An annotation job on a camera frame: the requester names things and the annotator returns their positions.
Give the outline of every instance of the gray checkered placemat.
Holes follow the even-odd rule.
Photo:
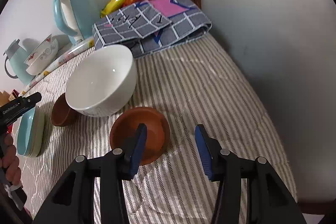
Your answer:
[[[166,17],[149,1],[123,7],[92,26],[95,49],[121,43],[134,57],[163,50],[206,34],[211,21],[191,0],[171,0],[185,12]]]

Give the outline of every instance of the striped fabric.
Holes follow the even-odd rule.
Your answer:
[[[65,92],[76,65],[93,49],[73,58],[36,84],[45,113],[41,153],[21,158],[26,207],[36,214],[53,185],[77,155],[105,155],[114,121],[127,109],[150,106],[165,115],[171,129],[167,151],[124,181],[130,223],[209,223],[218,184],[203,173],[194,128],[204,124],[239,157],[269,160],[295,199],[293,174],[279,136],[262,103],[227,53],[210,35],[136,59],[137,87],[124,108],[102,118],[81,116],[66,128],[50,121],[56,99]],[[246,223],[246,181],[242,180],[240,223]],[[100,179],[95,180],[94,219],[100,223]]]

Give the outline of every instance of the clay bowl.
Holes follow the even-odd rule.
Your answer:
[[[147,126],[147,140],[140,165],[157,160],[169,143],[169,125],[160,112],[151,107],[136,107],[124,112],[113,124],[110,133],[111,149],[122,147],[124,141],[134,134],[138,125]]]
[[[51,122],[56,127],[66,127],[75,122],[78,112],[69,107],[63,93],[56,100],[51,111]]]

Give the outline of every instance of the finger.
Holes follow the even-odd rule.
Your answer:
[[[8,167],[8,169],[6,171],[6,179],[8,181],[13,180],[13,177],[14,177],[15,172],[16,172],[18,167],[19,167],[19,158],[17,156],[15,156],[14,161],[11,163],[11,165]]]
[[[18,185],[20,183],[20,179],[21,179],[21,169],[19,167],[14,174],[12,183],[14,185]]]
[[[7,168],[13,161],[16,155],[16,147],[14,145],[8,146],[6,154],[2,158],[2,165]]]
[[[13,137],[10,134],[7,134],[7,136],[5,137],[5,145],[10,146],[13,144]]]

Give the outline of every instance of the brown bowl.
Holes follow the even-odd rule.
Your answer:
[[[110,133],[111,149],[122,147],[140,123],[147,126],[147,140],[140,165],[157,160],[166,150],[170,138],[169,125],[160,112],[151,107],[136,107],[124,112],[113,124]]]
[[[51,122],[56,127],[66,127],[75,122],[78,112],[69,107],[65,100],[65,93],[63,93],[56,100],[51,111]]]

